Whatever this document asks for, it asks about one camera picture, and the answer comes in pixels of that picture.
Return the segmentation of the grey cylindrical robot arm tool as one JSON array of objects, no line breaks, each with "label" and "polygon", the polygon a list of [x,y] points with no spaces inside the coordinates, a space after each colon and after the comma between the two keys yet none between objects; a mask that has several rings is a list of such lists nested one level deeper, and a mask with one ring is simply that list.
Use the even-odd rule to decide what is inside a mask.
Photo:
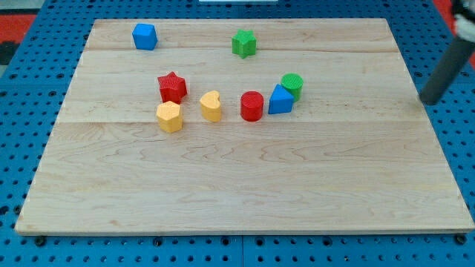
[{"label": "grey cylindrical robot arm tool", "polygon": [[456,35],[419,93],[419,100],[425,105],[439,102],[474,53],[474,0],[451,3]]}]

